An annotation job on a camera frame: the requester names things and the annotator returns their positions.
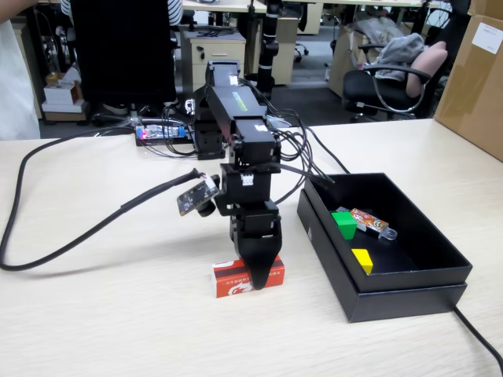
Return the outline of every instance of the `red box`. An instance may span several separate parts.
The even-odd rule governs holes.
[[[285,265],[278,255],[270,269],[266,288],[282,285],[284,278]],[[217,298],[254,291],[250,283],[249,272],[241,259],[214,264],[211,280]]]

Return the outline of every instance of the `office desk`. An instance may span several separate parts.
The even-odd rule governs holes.
[[[312,2],[312,0],[296,0],[296,2]],[[324,0],[325,4],[341,5],[374,5],[374,6],[404,6],[418,8],[423,5],[420,0]],[[430,8],[439,8],[440,2],[433,1]]]
[[[60,4],[61,0],[39,0],[39,4]],[[194,0],[183,0],[184,10],[206,10],[208,12],[246,13],[250,2],[248,0],[221,0],[215,4],[204,4]],[[256,13],[265,13],[267,7],[261,2],[254,2]]]
[[[314,129],[350,171],[388,174],[473,263],[459,307],[501,352],[503,163],[432,120]],[[45,142],[0,143],[0,229],[21,159]],[[219,163],[163,159],[131,136],[47,149],[28,164],[8,261],[46,255],[146,189]],[[272,197],[296,179],[274,177]],[[229,219],[180,218],[175,197],[191,185],[47,265],[0,272],[0,375],[499,375],[453,313],[348,324],[297,218],[298,193],[280,205],[284,285],[214,298],[211,264],[236,257]]]

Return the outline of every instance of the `black box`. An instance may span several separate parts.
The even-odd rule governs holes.
[[[385,174],[332,176],[330,192],[307,181],[298,214],[350,322],[450,311],[472,265]],[[390,223],[396,241],[357,230],[346,241],[331,212],[358,208]],[[369,251],[367,274],[352,248]]]

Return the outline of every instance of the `green block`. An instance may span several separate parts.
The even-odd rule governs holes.
[[[349,212],[333,212],[333,219],[336,221],[340,232],[345,240],[352,240],[356,233],[356,221]]]

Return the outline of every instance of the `yellow block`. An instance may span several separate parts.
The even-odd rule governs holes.
[[[369,252],[366,249],[352,249],[352,250],[354,256],[360,262],[365,272],[371,273],[374,264],[372,263],[372,259],[370,259]]]

